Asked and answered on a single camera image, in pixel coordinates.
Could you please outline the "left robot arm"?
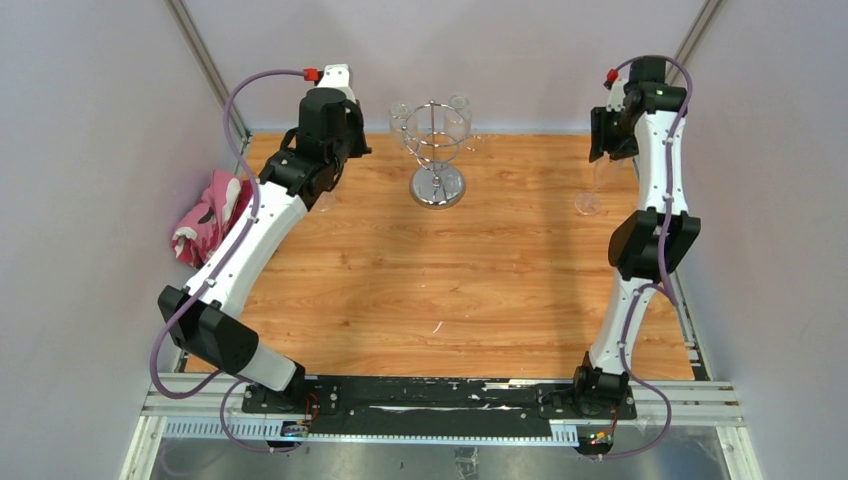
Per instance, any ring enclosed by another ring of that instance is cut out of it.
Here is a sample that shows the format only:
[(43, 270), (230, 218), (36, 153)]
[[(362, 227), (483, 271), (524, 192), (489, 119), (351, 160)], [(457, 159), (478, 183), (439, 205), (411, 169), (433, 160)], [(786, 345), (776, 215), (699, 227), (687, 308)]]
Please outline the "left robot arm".
[(306, 400), (303, 366), (264, 345), (239, 317), (282, 240), (336, 187), (347, 160), (371, 151), (351, 88), (310, 89), (297, 126), (256, 176), (253, 197), (220, 249), (182, 288), (160, 293), (166, 324), (157, 339), (169, 337), (218, 372), (264, 386), (279, 411), (298, 411)]

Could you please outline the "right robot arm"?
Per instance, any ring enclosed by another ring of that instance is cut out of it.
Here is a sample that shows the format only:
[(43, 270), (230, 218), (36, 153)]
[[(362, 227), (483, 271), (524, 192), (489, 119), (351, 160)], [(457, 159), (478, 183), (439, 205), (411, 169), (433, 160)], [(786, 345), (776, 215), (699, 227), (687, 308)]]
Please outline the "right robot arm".
[(608, 263), (613, 288), (600, 333), (576, 369), (571, 403), (596, 417), (625, 402), (632, 353), (647, 307), (656, 293), (677, 301), (670, 275), (701, 231), (690, 214), (682, 179), (682, 143), (691, 85), (666, 79), (674, 59), (643, 55), (611, 69), (609, 96), (592, 109), (589, 160), (631, 160), (638, 177), (635, 210), (612, 233)]

